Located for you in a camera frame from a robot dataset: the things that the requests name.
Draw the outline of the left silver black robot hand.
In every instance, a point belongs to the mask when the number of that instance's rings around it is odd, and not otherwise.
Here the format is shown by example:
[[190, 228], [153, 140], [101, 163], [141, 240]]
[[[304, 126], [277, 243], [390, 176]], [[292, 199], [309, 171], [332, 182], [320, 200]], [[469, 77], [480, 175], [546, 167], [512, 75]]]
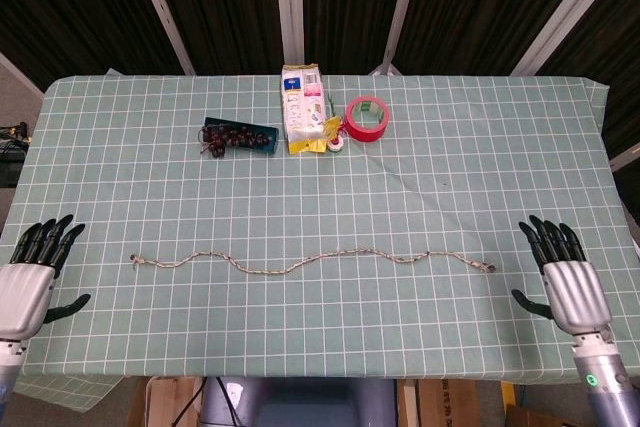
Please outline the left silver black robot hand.
[[35, 223], [19, 238], [12, 256], [1, 267], [1, 340], [26, 341], [44, 324], [71, 317], [90, 301], [80, 295], [70, 304], [52, 307], [57, 279], [76, 238], [85, 225], [72, 226], [71, 214]]

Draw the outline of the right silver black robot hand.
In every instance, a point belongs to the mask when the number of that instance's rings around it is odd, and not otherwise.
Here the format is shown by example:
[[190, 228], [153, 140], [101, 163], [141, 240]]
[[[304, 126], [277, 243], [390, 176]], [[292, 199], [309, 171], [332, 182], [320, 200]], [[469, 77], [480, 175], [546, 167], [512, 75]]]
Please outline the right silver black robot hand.
[[577, 234], [564, 223], [554, 224], [535, 215], [519, 228], [530, 244], [548, 302], [534, 302], [518, 289], [511, 291], [515, 301], [527, 312], [554, 321], [571, 336], [598, 335], [611, 342], [610, 307]]

